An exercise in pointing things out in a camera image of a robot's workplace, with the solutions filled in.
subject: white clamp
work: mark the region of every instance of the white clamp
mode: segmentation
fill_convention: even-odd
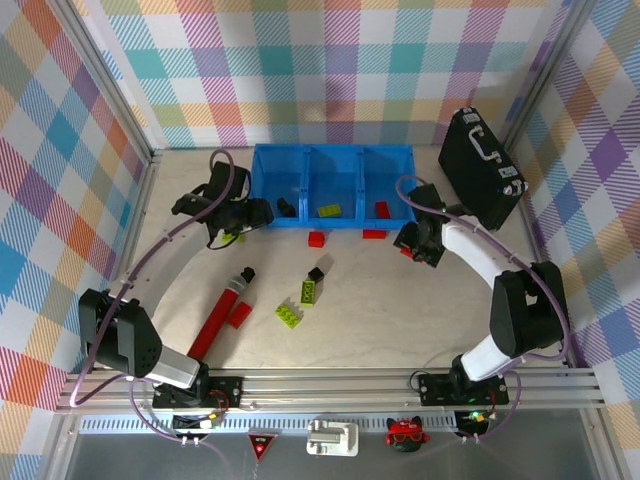
[[[307,453],[355,457],[358,455],[358,425],[316,419],[307,427]]]

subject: blue plastic tray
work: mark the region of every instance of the blue plastic tray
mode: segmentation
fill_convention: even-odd
[[[396,180],[414,174],[413,150],[405,145],[256,145],[252,197],[266,198],[272,227],[376,228],[399,230],[413,213],[396,193]],[[416,186],[404,183],[405,193]],[[276,207],[284,198],[296,209],[285,218]],[[376,202],[387,202],[390,220],[376,218]],[[318,208],[340,205],[340,218],[321,218]]]

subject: yellow-green lego brick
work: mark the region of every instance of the yellow-green lego brick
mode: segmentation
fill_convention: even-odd
[[[305,280],[302,282],[302,294],[300,296],[300,305],[305,307],[313,307],[316,301],[316,282],[313,280]]]
[[[229,243],[231,240],[233,240],[233,237],[235,237],[235,235],[233,233],[223,233],[222,234],[222,244],[226,245],[227,243]],[[238,240],[236,240],[234,243],[242,243],[247,239],[247,236],[244,233],[241,233],[240,236],[238,237]]]
[[[287,326],[291,329],[295,328],[296,325],[300,323],[300,318],[284,304],[278,307],[278,309],[276,310],[276,315],[278,315],[278,317],[280,317],[280,320],[286,323]]]
[[[340,210],[340,205],[337,203],[335,205],[327,205],[326,207],[318,208],[318,216],[325,217],[339,217],[342,215],[342,210]]]

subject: black briefcase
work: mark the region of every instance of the black briefcase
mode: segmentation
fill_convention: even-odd
[[[498,230],[528,188],[475,108],[453,114],[438,159],[462,204],[487,230]]]

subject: black bracket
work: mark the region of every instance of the black bracket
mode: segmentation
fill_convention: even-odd
[[[242,399],[242,377],[209,377],[209,393],[197,404],[185,401],[180,389],[175,387],[158,388],[153,397],[153,408],[210,408],[211,410],[226,410],[238,408]]]
[[[423,407],[450,405],[508,405],[509,394],[504,378],[497,376],[481,382],[473,382],[460,393],[451,382],[449,374],[425,374],[418,376],[420,404]]]

